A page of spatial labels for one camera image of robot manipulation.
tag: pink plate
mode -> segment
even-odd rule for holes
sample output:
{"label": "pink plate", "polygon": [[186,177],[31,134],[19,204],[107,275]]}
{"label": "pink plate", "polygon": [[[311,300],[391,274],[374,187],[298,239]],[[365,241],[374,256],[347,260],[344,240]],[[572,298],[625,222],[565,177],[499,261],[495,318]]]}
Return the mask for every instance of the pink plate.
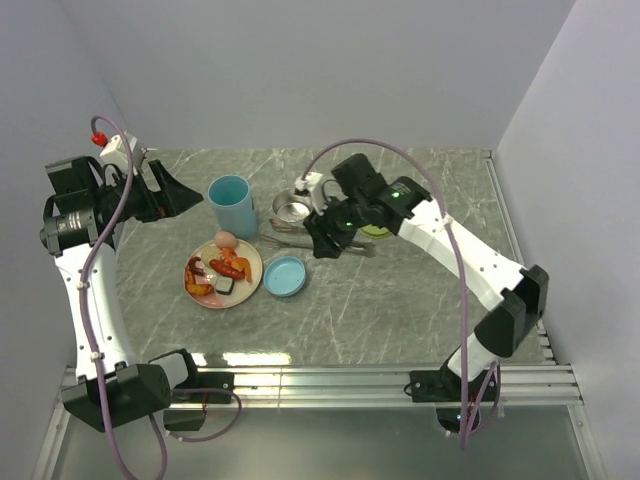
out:
{"label": "pink plate", "polygon": [[[252,276],[251,283],[247,282],[246,280],[236,281],[235,285],[233,286],[231,295],[212,293],[204,297],[198,297],[187,292],[187,295],[189,295],[194,302],[206,308],[230,308],[244,302],[251,296],[253,292],[256,291],[258,285],[260,285],[260,282],[262,281],[262,258],[260,258],[260,254],[255,248],[253,248],[252,245],[245,242],[244,240],[238,240],[238,245],[236,246],[235,251],[239,257],[244,257],[249,260]],[[196,275],[196,283],[210,283],[212,285],[215,285],[218,274],[209,266],[209,260],[211,260],[211,258],[218,258],[218,252],[219,249],[215,246],[213,240],[211,240],[210,242],[207,242],[204,245],[198,247],[189,256],[189,258],[202,258],[202,263],[196,263],[196,266],[204,269],[204,277],[199,277]]]}

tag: blue cup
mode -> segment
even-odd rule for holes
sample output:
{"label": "blue cup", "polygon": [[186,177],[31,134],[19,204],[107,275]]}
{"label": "blue cup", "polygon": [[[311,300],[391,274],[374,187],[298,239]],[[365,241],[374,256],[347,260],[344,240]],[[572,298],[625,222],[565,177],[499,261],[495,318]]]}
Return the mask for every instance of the blue cup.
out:
{"label": "blue cup", "polygon": [[218,218],[220,230],[247,239],[258,229],[249,183],[238,175],[225,175],[209,186],[209,201]]}

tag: blue lid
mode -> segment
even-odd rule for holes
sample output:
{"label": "blue lid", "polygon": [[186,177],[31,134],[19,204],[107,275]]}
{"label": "blue lid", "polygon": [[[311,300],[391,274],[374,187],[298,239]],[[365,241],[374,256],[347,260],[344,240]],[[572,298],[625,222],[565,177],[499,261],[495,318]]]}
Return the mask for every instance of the blue lid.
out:
{"label": "blue lid", "polygon": [[304,263],[295,257],[282,257],[267,267],[264,286],[274,295],[288,297],[303,287],[306,278]]}

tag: gray marble surface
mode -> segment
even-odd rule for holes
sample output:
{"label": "gray marble surface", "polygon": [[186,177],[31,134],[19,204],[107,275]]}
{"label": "gray marble surface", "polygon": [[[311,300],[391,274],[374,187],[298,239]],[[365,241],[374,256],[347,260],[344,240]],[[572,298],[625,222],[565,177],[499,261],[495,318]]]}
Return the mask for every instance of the gray marble surface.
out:
{"label": "gray marble surface", "polygon": [[[401,175],[419,177],[395,154],[367,146],[342,147],[321,160],[317,170],[329,173],[355,152],[365,153],[387,181]],[[428,148],[410,152],[440,182],[451,215],[513,258],[482,153]],[[178,180],[205,197],[215,178],[244,176],[259,211],[260,232],[286,237],[271,230],[271,202],[293,186],[311,151],[152,151],[149,158],[160,159]],[[417,247],[395,237],[375,241],[375,258],[342,255],[338,260],[317,260],[308,250],[279,250],[256,238],[251,243],[265,267],[284,255],[302,259],[309,274],[306,287],[280,299],[260,286],[234,308],[200,307],[184,292],[182,272],[191,252],[217,231],[206,200],[177,218],[126,225],[118,254],[118,295],[134,346],[145,359],[185,347],[201,353],[210,365],[441,362],[459,345],[458,280]],[[469,311],[472,326],[485,313],[472,295]],[[542,360],[535,332],[511,359]]]}

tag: small metal pot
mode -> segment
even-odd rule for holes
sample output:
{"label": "small metal pot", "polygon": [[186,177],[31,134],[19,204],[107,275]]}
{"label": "small metal pot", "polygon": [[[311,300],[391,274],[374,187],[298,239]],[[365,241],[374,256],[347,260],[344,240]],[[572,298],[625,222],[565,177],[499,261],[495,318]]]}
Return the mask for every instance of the small metal pot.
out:
{"label": "small metal pot", "polygon": [[283,222],[302,222],[313,210],[307,197],[296,195],[293,189],[280,192],[273,199],[273,213]]}

